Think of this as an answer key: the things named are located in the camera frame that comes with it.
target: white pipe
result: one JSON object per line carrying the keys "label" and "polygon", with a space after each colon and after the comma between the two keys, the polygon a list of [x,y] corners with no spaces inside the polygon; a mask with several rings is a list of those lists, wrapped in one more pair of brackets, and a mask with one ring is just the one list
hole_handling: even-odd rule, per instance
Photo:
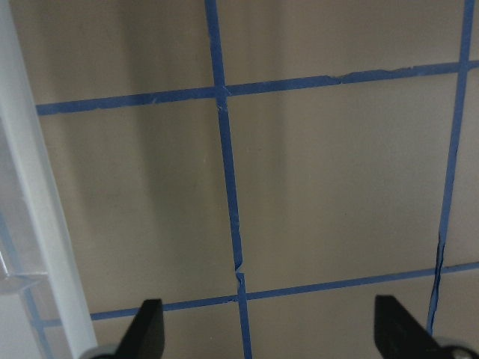
{"label": "white pipe", "polygon": [[0,0],[0,119],[67,341],[79,358],[97,341],[8,0]]}

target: blue painter's tape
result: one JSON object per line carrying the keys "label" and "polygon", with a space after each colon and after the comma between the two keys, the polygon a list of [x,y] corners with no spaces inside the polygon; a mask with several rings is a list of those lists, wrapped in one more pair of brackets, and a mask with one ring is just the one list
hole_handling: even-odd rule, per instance
{"label": "blue painter's tape", "polygon": [[397,274],[384,274],[373,277],[363,277],[356,279],[338,280],[328,283],[310,284],[307,286],[293,286],[290,288],[265,290],[262,292],[253,292],[247,294],[248,300],[264,299],[272,297],[281,297],[284,295],[301,294],[308,292],[321,292],[324,290],[347,288],[350,286],[364,286],[368,284],[377,284],[392,282],[396,280],[413,279],[434,275],[434,269],[422,269],[418,271],[407,271]]}
{"label": "blue painter's tape", "polygon": [[477,269],[479,269],[479,262],[443,267],[442,273],[457,273],[459,271],[474,271]]}
{"label": "blue painter's tape", "polygon": [[469,69],[477,69],[479,67],[479,60],[474,60],[469,62]]}
{"label": "blue painter's tape", "polygon": [[140,93],[138,95],[106,97],[102,99],[83,99],[79,101],[37,105],[37,113],[39,116],[46,116],[49,114],[70,114],[73,112],[108,108],[155,105],[165,102],[185,101],[188,99],[212,99],[215,95],[215,88],[191,88],[188,90]]}
{"label": "blue painter's tape", "polygon": [[[443,267],[442,273],[457,273],[462,271],[472,271],[479,269],[479,262],[474,263],[465,263],[459,264],[457,266],[446,266]],[[318,284],[311,284],[307,286],[293,286],[290,288],[281,288],[281,289],[273,289],[273,290],[265,290],[262,292],[253,292],[253,293],[246,293],[245,290],[245,282],[244,282],[244,274],[239,275],[239,296],[238,295],[228,295],[225,297],[215,297],[215,298],[205,298],[205,299],[198,299],[194,301],[181,301],[177,303],[169,303],[164,304],[163,310],[170,311],[170,310],[182,310],[188,308],[196,308],[196,307],[206,307],[210,305],[219,305],[219,304],[227,304],[234,301],[242,302],[244,305],[244,301],[251,301],[255,299],[265,299],[265,298],[274,298],[274,297],[281,297],[284,295],[293,295],[293,294],[302,294],[308,292],[322,292],[330,289],[341,289],[347,288],[351,286],[364,286],[368,284],[376,284],[376,283],[386,283],[392,282],[396,280],[407,280],[407,279],[414,279],[420,277],[429,277],[435,274],[434,269],[424,269],[419,271],[407,271],[402,273],[396,274],[384,274],[384,275],[377,275],[373,277],[362,277],[362,278],[355,278],[355,279],[348,279],[348,280],[338,280],[335,282],[328,282],[328,283],[318,283]],[[248,311],[248,308],[243,308],[243,312]],[[101,312],[101,313],[93,313],[91,314],[92,320],[104,320],[104,319],[114,319],[114,318],[121,318],[125,316],[134,316],[138,312],[138,308],[130,308],[130,309],[123,309],[123,310],[112,310],[109,312]],[[43,320],[43,327],[57,327],[61,325],[61,321],[58,319],[53,320]]]}
{"label": "blue painter's tape", "polygon": [[242,333],[242,346],[245,359],[252,359],[251,337],[249,335],[248,301],[246,298],[245,275],[241,272],[242,244],[240,235],[240,216],[238,211],[237,186],[234,175],[233,146],[231,144],[230,118],[228,113],[229,90],[225,86],[222,42],[219,31],[218,8],[216,0],[204,2],[208,34],[210,36],[211,62],[216,88],[216,106],[218,107],[219,133],[222,143],[223,167],[225,171],[226,195],[230,216],[231,241],[233,245],[234,270],[238,280],[238,308]]}
{"label": "blue painter's tape", "polygon": [[[227,304],[234,301],[238,301],[237,295],[226,295],[224,297],[205,298],[194,301],[180,301],[177,303],[163,304],[163,311],[168,312],[172,310],[182,310],[189,308],[208,307],[210,305]],[[129,308],[121,310],[110,310],[108,312],[92,313],[90,315],[91,320],[105,320],[123,318],[125,316],[134,316],[138,312],[139,308]],[[57,319],[43,320],[44,327],[56,327],[61,325],[61,321]]]}
{"label": "blue painter's tape", "polygon": [[[221,54],[221,47],[214,46],[212,51],[215,57]],[[371,70],[358,73],[350,73],[344,76],[312,76],[298,79],[285,79],[277,81],[256,82],[242,85],[225,85],[223,64],[215,65],[215,83],[213,88],[191,88],[185,90],[172,90],[155,93],[140,93],[137,95],[126,95],[116,97],[105,97],[99,99],[83,99],[77,101],[48,103],[37,105],[39,116],[51,114],[69,114],[75,112],[94,111],[99,109],[110,109],[120,107],[131,107],[140,105],[153,105],[167,102],[185,101],[188,99],[212,99],[217,96],[240,96],[254,93],[275,92],[284,90],[298,90],[302,88],[319,88],[324,86],[352,84],[356,82],[372,82],[388,79],[404,79],[416,76],[441,75],[456,73],[459,63],[431,64],[423,66],[408,67],[399,70]],[[479,67],[479,61],[471,61],[469,68]]]}
{"label": "blue painter's tape", "polygon": [[452,121],[451,141],[449,144],[448,166],[442,198],[441,219],[439,222],[439,240],[436,253],[436,270],[434,276],[433,290],[427,314],[427,330],[432,335],[434,327],[434,316],[439,301],[439,284],[441,282],[442,265],[444,262],[444,249],[448,237],[449,215],[451,213],[452,194],[454,189],[454,177],[456,173],[457,150],[461,124],[463,121],[464,99],[466,97],[467,73],[469,70],[469,50],[471,48],[472,18],[474,15],[474,0],[464,1],[463,30],[461,34],[461,47],[459,58],[459,72],[457,74],[456,100],[454,104],[454,115]]}
{"label": "blue painter's tape", "polygon": [[458,63],[433,64],[424,66],[407,67],[399,70],[371,70],[358,73],[349,73],[344,76],[313,76],[299,79],[287,79],[253,84],[227,86],[231,96],[249,95],[253,93],[265,93],[285,90],[298,90],[302,88],[320,88],[324,86],[354,84],[358,82],[372,82],[381,80],[404,79],[416,76],[441,75],[456,73]]}
{"label": "blue painter's tape", "polygon": [[[16,251],[15,244],[13,243],[10,231],[8,230],[3,214],[0,213],[0,238],[1,242],[4,245],[5,250],[8,252],[8,259],[13,267],[13,270],[17,273],[22,273],[22,262],[19,258],[18,252]],[[42,321],[40,314],[38,313],[37,305],[33,295],[31,294],[30,289],[25,289],[23,291],[23,296],[25,298],[25,303],[30,312],[31,323],[37,332],[38,341],[43,348],[43,352],[48,359],[53,359],[52,348],[48,343],[48,340],[45,335],[45,331],[42,326]]]}
{"label": "blue painter's tape", "polygon": [[245,358],[253,358],[251,349],[251,335],[249,332],[249,318],[248,318],[248,298],[246,295],[245,275],[243,273],[237,274],[238,278],[238,304],[239,304],[239,322],[241,324],[242,336],[242,350]]}
{"label": "blue painter's tape", "polygon": [[179,303],[165,304],[163,306],[163,310],[165,312],[168,312],[170,310],[207,307],[210,305],[227,304],[233,301],[238,301],[237,295],[228,295],[225,297],[206,298],[206,299],[198,299],[196,301],[181,301]]}
{"label": "blue painter's tape", "polygon": [[208,35],[210,36],[211,62],[215,86],[225,86],[225,69],[223,67],[222,42],[219,34],[219,19],[216,0],[205,0]]}

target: white object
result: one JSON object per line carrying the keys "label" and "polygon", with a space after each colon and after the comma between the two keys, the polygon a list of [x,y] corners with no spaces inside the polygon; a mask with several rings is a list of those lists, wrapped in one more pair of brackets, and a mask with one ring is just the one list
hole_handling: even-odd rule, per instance
{"label": "white object", "polygon": [[[55,346],[48,343],[54,336],[42,337],[31,323],[55,312],[72,358],[97,345],[7,0],[0,0],[0,297],[2,330],[18,332],[10,346],[1,343],[0,358],[22,349],[11,340],[31,333],[38,352],[54,358],[40,345]],[[26,316],[8,328],[20,298]],[[35,358],[26,353],[9,358]]]}

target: beige surface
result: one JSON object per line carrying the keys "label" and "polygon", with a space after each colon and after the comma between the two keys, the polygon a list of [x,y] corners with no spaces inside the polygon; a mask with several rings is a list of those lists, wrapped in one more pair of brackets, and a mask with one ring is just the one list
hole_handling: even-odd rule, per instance
{"label": "beige surface", "polygon": [[13,0],[37,103],[209,86],[198,0]]}
{"label": "beige surface", "polygon": [[249,290],[434,267],[455,81],[231,99]]}
{"label": "beige surface", "polygon": [[479,351],[479,271],[445,274],[441,279],[434,336]]}
{"label": "beige surface", "polygon": [[41,123],[91,312],[236,293],[213,100]]}
{"label": "beige surface", "polygon": [[457,0],[220,0],[229,84],[459,59]]}
{"label": "beige surface", "polygon": [[380,358],[373,341],[374,297],[396,298],[424,325],[433,277],[249,302],[257,359]]}
{"label": "beige surface", "polygon": [[[242,342],[236,303],[165,312],[162,358],[240,359]],[[94,322],[100,345],[118,343],[132,317]]]}
{"label": "beige surface", "polygon": [[445,264],[479,261],[479,70],[469,72]]}
{"label": "beige surface", "polygon": [[472,23],[472,38],[471,38],[471,60],[479,60],[479,6],[474,6],[474,19]]}

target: blue tape line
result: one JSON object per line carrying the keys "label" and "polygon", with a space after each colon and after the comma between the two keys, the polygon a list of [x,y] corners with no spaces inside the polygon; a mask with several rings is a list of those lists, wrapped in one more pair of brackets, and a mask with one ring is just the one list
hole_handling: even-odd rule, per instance
{"label": "blue tape line", "polygon": [[298,90],[302,88],[320,88],[324,86],[354,84],[358,82],[372,82],[381,80],[404,79],[416,76],[432,76],[446,73],[456,73],[458,63],[433,64],[424,66],[407,67],[399,70],[371,70],[349,73],[344,76],[313,76],[300,79],[277,80],[256,82],[253,84],[227,86],[231,96],[249,95],[285,90]]}
{"label": "blue tape line", "polygon": [[252,358],[251,334],[249,332],[248,318],[248,296],[246,295],[245,275],[237,274],[239,282],[238,286],[238,305],[239,305],[239,323],[241,324],[242,350],[245,358]]}
{"label": "blue tape line", "polygon": [[461,47],[459,57],[459,72],[457,74],[456,101],[454,104],[454,116],[452,121],[451,142],[449,144],[448,166],[442,198],[441,220],[439,222],[439,240],[436,253],[436,269],[434,275],[433,290],[427,314],[427,331],[432,335],[434,316],[436,315],[439,301],[439,284],[441,282],[442,265],[444,262],[444,249],[448,237],[449,215],[456,173],[457,150],[461,124],[463,121],[464,99],[466,96],[467,72],[469,69],[469,50],[471,48],[472,18],[474,14],[474,0],[464,1],[463,30],[461,34]]}
{"label": "blue tape line", "polygon": [[[459,264],[456,266],[445,266],[442,269],[442,273],[449,274],[449,273],[458,273],[462,271],[472,271],[472,270],[478,270],[478,269],[479,269],[479,262],[473,262],[473,263]],[[290,288],[265,290],[262,292],[252,292],[252,293],[246,293],[245,285],[244,285],[245,282],[243,281],[242,282],[243,285],[240,290],[240,295],[242,297],[245,295],[246,300],[251,301],[255,299],[281,297],[284,295],[302,294],[302,293],[308,293],[308,292],[322,292],[322,291],[326,291],[330,289],[341,289],[341,288],[347,288],[351,286],[363,286],[368,284],[387,283],[387,282],[392,282],[396,280],[429,277],[429,276],[433,276],[434,273],[435,273],[434,269],[424,269],[419,271],[407,271],[407,272],[402,272],[397,274],[384,274],[384,275],[378,275],[373,277],[338,280],[335,282],[318,283],[318,284],[311,284],[307,286],[293,286]],[[198,299],[194,301],[181,301],[177,303],[169,303],[169,304],[164,304],[163,310],[164,311],[183,310],[183,309],[190,309],[190,308],[197,308],[197,307],[206,307],[210,305],[227,304],[234,301],[239,301],[238,295],[228,295],[224,297],[205,298],[205,299]],[[138,308],[111,310],[108,312],[93,313],[91,314],[91,319],[105,320],[105,319],[122,318],[125,316],[134,316],[137,312],[138,312]],[[61,321],[59,319],[43,320],[42,324],[44,328],[57,327],[61,325]]]}
{"label": "blue tape line", "polygon": [[377,284],[392,282],[396,280],[405,280],[434,275],[434,269],[422,269],[418,271],[407,271],[397,274],[376,275],[373,277],[362,277],[356,279],[337,280],[328,283],[310,284],[306,286],[293,286],[290,288],[264,290],[247,294],[248,300],[264,299],[272,297],[281,297],[284,295],[301,294],[308,292],[321,292],[324,290],[341,289],[350,286],[364,286],[367,284]]}
{"label": "blue tape line", "polygon": [[[5,247],[5,250],[8,252],[8,258],[10,259],[11,265],[13,270],[22,273],[23,266],[22,262],[20,261],[18,252],[16,251],[15,244],[13,243],[10,231],[8,230],[8,226],[5,223],[5,219],[3,214],[0,213],[0,238]],[[53,359],[52,348],[46,338],[45,331],[42,326],[42,320],[40,318],[40,314],[38,313],[37,305],[35,304],[35,300],[33,295],[31,294],[31,290],[29,288],[25,289],[23,292],[25,303],[28,308],[28,311],[31,315],[32,325],[37,332],[38,340],[40,345],[43,348],[43,352],[48,359]]]}
{"label": "blue tape line", "polygon": [[469,62],[468,68],[469,68],[470,70],[472,70],[472,69],[477,69],[478,67],[479,67],[479,60],[474,60],[474,61],[470,61],[470,62]]}
{"label": "blue tape line", "polygon": [[[163,311],[182,310],[189,308],[208,307],[210,305],[227,304],[237,301],[237,295],[227,295],[224,297],[197,299],[194,301],[180,301],[177,303],[163,304]],[[91,314],[91,320],[104,320],[121,318],[123,316],[134,316],[138,312],[138,308],[112,310],[109,312],[100,312]],[[55,321],[50,321],[50,325],[55,325]]]}
{"label": "blue tape line", "polygon": [[242,346],[245,359],[252,359],[251,337],[249,335],[248,301],[246,298],[245,275],[240,271],[242,265],[242,245],[240,235],[240,216],[238,211],[236,178],[234,175],[233,147],[231,144],[230,118],[228,114],[228,89],[225,86],[222,43],[219,31],[218,8],[216,0],[204,2],[208,34],[210,36],[211,62],[216,88],[216,106],[218,108],[219,133],[222,143],[223,168],[225,171],[228,213],[230,216],[231,241],[233,245],[234,271],[238,280],[238,308],[241,324]]}
{"label": "blue tape line", "polygon": [[79,101],[37,105],[39,116],[49,114],[69,114],[73,112],[93,111],[107,108],[120,108],[140,105],[154,105],[164,102],[185,101],[188,99],[209,99],[215,97],[215,88],[191,88],[138,95],[106,97],[102,99],[83,99]]}
{"label": "blue tape line", "polygon": [[[216,46],[215,53],[221,51]],[[153,105],[167,102],[185,101],[188,99],[213,99],[217,92],[226,96],[251,95],[255,93],[276,92],[284,90],[298,90],[302,88],[320,88],[324,86],[345,85],[357,82],[372,82],[392,79],[405,79],[416,76],[432,76],[447,73],[456,73],[459,63],[431,64],[408,67],[398,70],[370,70],[350,73],[344,76],[312,76],[297,79],[285,79],[267,82],[255,82],[242,85],[225,85],[222,63],[213,71],[215,83],[218,87],[192,88],[155,93],[141,93],[137,95],[115,96],[99,99],[83,99],[78,101],[57,102],[37,105],[39,116],[51,114],[69,114],[74,112],[93,111],[140,105]],[[479,67],[479,61],[471,61],[469,69]]]}

